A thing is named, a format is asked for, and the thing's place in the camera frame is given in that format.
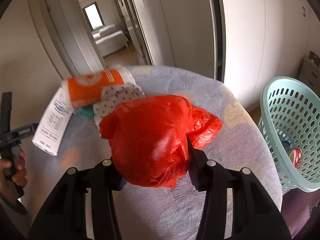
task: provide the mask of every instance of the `red and white object in basket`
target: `red and white object in basket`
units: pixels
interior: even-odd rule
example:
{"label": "red and white object in basket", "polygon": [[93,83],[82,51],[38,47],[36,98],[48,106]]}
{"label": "red and white object in basket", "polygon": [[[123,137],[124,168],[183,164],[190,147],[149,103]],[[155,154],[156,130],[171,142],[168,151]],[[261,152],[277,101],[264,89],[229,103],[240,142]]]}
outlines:
{"label": "red and white object in basket", "polygon": [[301,155],[302,151],[297,147],[293,148],[289,153],[289,158],[295,167],[298,166],[298,162],[301,160]]}

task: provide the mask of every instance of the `window frame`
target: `window frame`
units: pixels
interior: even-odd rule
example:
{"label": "window frame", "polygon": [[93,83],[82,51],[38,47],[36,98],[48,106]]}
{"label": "window frame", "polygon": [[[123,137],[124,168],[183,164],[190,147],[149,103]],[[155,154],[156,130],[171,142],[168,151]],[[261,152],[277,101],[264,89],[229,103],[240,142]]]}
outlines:
{"label": "window frame", "polygon": [[101,22],[102,22],[102,27],[104,26],[104,21],[103,21],[103,18],[102,18],[102,16],[101,16],[101,13],[100,13],[100,10],[99,10],[99,7],[98,7],[97,2],[93,2],[93,3],[91,3],[91,4],[88,4],[87,6],[85,6],[85,7],[82,8],[82,11],[83,11],[83,13],[84,13],[84,17],[85,17],[85,19],[87,20],[87,23],[88,23],[88,25],[89,25],[89,27],[90,27],[90,30],[91,30],[92,32],[95,31],[95,30],[98,30],[99,28],[101,28],[101,27],[98,27],[98,28],[96,28],[96,29],[93,29],[93,27],[92,27],[92,25],[91,25],[91,23],[90,23],[90,20],[89,20],[89,18],[88,18],[88,16],[87,16],[87,13],[86,13],[86,11],[85,11],[86,8],[88,8],[89,6],[91,6],[91,5],[93,5],[93,4],[96,6],[96,9],[97,9],[97,11],[98,11],[100,20],[101,20]]}

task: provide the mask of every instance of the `ironing board cover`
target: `ironing board cover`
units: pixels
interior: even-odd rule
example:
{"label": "ironing board cover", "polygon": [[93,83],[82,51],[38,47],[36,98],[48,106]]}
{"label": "ironing board cover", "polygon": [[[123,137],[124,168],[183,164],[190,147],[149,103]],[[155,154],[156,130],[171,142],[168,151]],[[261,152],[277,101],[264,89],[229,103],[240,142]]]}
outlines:
{"label": "ironing board cover", "polygon": [[[223,127],[204,152],[225,168],[250,168],[281,208],[282,191],[268,147],[249,114],[231,92],[213,79],[187,70],[166,66],[127,67],[146,96],[174,94],[188,99],[218,116]],[[29,186],[23,204],[33,220],[47,196],[69,167],[94,167],[111,155],[108,141],[99,136],[92,120],[73,116],[59,154],[53,157],[34,147],[28,155]],[[195,239],[203,211],[205,192],[197,192],[188,175],[177,180],[177,187],[148,188],[127,184],[115,195],[119,227],[126,239]],[[86,202],[90,212],[90,200]],[[232,195],[228,194],[226,236],[231,234]],[[93,238],[87,220],[88,237]]]}

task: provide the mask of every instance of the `red plastic bag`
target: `red plastic bag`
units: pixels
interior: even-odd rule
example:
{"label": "red plastic bag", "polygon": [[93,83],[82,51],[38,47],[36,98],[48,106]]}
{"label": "red plastic bag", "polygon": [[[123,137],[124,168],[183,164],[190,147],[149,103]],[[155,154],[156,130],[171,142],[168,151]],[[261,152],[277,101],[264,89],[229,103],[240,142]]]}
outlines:
{"label": "red plastic bag", "polygon": [[212,141],[218,117],[180,96],[140,98],[117,105],[100,122],[112,160],[122,177],[135,185],[175,188],[190,162],[187,137],[194,148]]}

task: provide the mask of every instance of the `white box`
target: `white box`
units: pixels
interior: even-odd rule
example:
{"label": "white box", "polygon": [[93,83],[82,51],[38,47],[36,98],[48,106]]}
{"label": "white box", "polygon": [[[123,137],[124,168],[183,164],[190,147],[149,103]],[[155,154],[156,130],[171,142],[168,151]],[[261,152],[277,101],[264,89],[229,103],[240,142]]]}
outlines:
{"label": "white box", "polygon": [[57,156],[59,147],[71,118],[73,109],[68,108],[67,98],[59,88],[45,110],[32,142],[43,151]]}

